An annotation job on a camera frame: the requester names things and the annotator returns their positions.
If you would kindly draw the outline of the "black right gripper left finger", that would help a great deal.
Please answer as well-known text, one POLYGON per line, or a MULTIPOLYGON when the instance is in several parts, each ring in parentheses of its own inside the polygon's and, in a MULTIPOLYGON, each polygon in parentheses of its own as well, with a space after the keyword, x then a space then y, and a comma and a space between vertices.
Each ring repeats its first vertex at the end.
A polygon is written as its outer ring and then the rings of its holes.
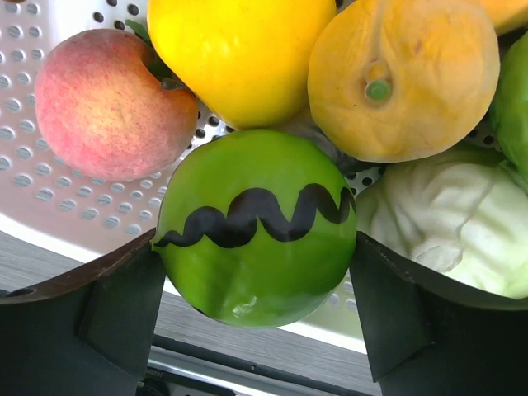
POLYGON ((153 236, 1 294, 3 395, 135 394, 165 279, 153 236))

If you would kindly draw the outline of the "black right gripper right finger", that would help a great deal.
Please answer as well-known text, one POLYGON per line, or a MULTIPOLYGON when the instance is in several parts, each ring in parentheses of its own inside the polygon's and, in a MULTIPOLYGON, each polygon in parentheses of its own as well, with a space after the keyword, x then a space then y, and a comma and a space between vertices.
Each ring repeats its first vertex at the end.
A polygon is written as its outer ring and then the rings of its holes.
POLYGON ((358 233, 351 281, 384 395, 525 395, 527 301, 475 289, 358 233))

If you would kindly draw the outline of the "green bell pepper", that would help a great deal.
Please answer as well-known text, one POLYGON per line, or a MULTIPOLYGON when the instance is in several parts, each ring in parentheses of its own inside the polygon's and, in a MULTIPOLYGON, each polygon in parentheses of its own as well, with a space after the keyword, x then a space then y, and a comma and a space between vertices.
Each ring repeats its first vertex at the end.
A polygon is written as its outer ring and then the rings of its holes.
POLYGON ((152 241, 193 308, 240 328, 299 321, 337 288, 356 205, 315 144, 239 131, 193 150, 168 183, 152 241))

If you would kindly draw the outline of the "pale green cabbage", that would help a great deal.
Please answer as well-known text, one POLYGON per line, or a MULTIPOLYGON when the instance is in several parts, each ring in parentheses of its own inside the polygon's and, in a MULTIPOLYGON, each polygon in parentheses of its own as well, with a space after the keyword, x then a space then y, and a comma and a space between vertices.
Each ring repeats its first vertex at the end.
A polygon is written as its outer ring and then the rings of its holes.
POLYGON ((477 289, 527 296, 527 181, 495 149, 458 144, 386 167, 356 198, 358 229, 477 289))

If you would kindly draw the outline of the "white perforated fruit basket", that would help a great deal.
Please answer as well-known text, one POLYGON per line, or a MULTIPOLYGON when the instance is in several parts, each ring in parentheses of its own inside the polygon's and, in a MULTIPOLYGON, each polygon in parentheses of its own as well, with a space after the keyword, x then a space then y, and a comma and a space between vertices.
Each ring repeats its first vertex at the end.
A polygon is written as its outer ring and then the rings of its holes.
POLYGON ((4 218, 81 262, 133 233, 171 287, 237 328, 303 322, 367 234, 359 163, 464 148, 500 71, 479 1, 140 1, 1 6, 4 218))

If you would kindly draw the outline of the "pink peach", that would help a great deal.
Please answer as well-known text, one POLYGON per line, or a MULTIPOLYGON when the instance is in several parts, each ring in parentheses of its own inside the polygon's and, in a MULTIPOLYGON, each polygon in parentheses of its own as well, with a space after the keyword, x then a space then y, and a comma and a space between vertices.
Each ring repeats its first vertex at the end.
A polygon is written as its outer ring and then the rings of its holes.
POLYGON ((78 33, 53 48, 35 79, 35 116, 52 151, 108 181, 147 177, 188 148, 199 107, 186 88, 166 90, 149 71, 153 50, 112 29, 78 33))

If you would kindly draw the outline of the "lime green apple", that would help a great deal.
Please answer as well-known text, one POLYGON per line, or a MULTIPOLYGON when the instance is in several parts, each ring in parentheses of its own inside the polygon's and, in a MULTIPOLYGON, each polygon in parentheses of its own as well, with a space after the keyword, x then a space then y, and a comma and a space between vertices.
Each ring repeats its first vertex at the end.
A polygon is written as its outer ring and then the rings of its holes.
POLYGON ((506 51, 489 118, 502 152, 527 179, 527 32, 506 51))

